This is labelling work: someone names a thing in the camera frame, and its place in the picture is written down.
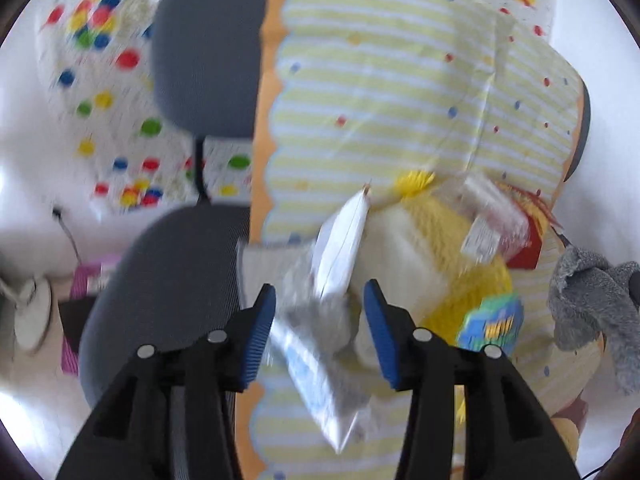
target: chair backrest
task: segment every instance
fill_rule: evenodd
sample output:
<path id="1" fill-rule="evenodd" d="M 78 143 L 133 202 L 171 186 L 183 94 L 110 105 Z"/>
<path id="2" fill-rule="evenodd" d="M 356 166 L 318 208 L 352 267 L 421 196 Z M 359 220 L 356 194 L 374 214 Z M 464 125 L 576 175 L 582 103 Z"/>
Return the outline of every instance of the chair backrest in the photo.
<path id="1" fill-rule="evenodd" d="M 194 136 L 250 139 L 265 0 L 161 0 L 151 49 L 162 114 Z"/>

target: silver screw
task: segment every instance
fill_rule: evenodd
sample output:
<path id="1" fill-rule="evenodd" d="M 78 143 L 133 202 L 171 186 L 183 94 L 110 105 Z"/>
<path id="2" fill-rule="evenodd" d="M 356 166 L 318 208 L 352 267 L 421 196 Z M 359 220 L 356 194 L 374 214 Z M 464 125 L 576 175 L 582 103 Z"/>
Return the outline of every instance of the silver screw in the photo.
<path id="1" fill-rule="evenodd" d="M 153 345 L 142 345 L 138 348 L 138 357 L 140 359 L 149 359 L 156 353 L 156 347 Z"/>
<path id="2" fill-rule="evenodd" d="M 414 339 L 421 343 L 428 343 L 433 338 L 433 334 L 426 328 L 416 328 L 414 330 Z"/>
<path id="3" fill-rule="evenodd" d="M 226 341 L 226 332 L 224 330 L 212 330 L 207 335 L 207 341 L 210 343 L 223 343 Z"/>
<path id="4" fill-rule="evenodd" d="M 484 347 L 484 353 L 491 359 L 499 359 L 502 355 L 502 350 L 496 345 L 487 345 Z"/>

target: green dot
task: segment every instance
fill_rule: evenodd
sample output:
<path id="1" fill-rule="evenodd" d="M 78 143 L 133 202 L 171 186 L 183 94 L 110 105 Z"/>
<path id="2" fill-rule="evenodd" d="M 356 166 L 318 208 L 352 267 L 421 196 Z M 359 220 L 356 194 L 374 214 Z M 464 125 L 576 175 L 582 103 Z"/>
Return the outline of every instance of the green dot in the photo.
<path id="1" fill-rule="evenodd" d="M 234 170 L 244 170 L 249 164 L 251 164 L 251 159 L 246 155 L 234 155 L 228 162 L 228 166 Z"/>
<path id="2" fill-rule="evenodd" d="M 76 38 L 76 45 L 79 48 L 88 49 L 92 44 L 94 44 L 94 35 L 88 30 L 82 31 L 82 33 Z"/>
<path id="3" fill-rule="evenodd" d="M 78 108 L 76 108 L 76 113 L 80 117 L 88 117 L 91 115 L 91 101 L 82 101 Z"/>
<path id="4" fill-rule="evenodd" d="M 162 130 L 162 123 L 158 119 L 149 118 L 140 126 L 140 134 L 145 137 L 155 137 Z"/>

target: gray furry cloth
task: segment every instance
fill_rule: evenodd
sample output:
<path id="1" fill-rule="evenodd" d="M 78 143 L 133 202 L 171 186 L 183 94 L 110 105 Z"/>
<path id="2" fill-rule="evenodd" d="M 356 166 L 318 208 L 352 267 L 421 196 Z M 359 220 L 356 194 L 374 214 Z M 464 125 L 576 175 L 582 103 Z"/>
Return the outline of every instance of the gray furry cloth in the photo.
<path id="1" fill-rule="evenodd" d="M 629 296 L 629 278 L 636 270 L 635 262 L 612 267 L 599 254 L 568 246 L 549 290 L 558 348 L 577 350 L 603 332 L 626 394 L 640 391 L 640 316 Z"/>

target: black cable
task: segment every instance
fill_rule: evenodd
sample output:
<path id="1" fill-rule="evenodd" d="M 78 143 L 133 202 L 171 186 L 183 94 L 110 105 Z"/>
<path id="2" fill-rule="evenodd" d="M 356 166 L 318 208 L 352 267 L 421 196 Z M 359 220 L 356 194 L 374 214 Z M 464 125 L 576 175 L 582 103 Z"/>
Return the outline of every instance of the black cable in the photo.
<path id="1" fill-rule="evenodd" d="M 207 188 L 202 174 L 204 160 L 204 137 L 196 137 L 193 141 L 193 182 L 198 190 L 198 203 L 209 202 Z"/>
<path id="2" fill-rule="evenodd" d="M 594 469 L 593 471 L 591 471 L 587 475 L 583 476 L 581 480 L 585 480 L 586 478 L 589 478 L 591 475 L 595 475 L 596 473 L 600 472 L 603 467 L 604 467 L 604 465 L 601 465 L 599 468 Z"/>
<path id="3" fill-rule="evenodd" d="M 74 236 L 71 234 L 71 231 L 66 226 L 65 221 L 62 219 L 62 211 L 60 210 L 59 207 L 54 207 L 52 211 L 52 215 L 53 215 L 53 218 L 55 218 L 58 221 L 58 223 L 60 224 L 60 228 L 62 229 L 66 237 L 69 239 L 69 241 L 71 242 L 71 246 L 74 248 L 74 253 L 76 254 L 76 259 L 78 260 L 78 264 L 81 264 L 82 258 L 80 257 L 80 252 L 78 251 L 78 245 L 76 245 L 76 240 L 74 239 Z"/>

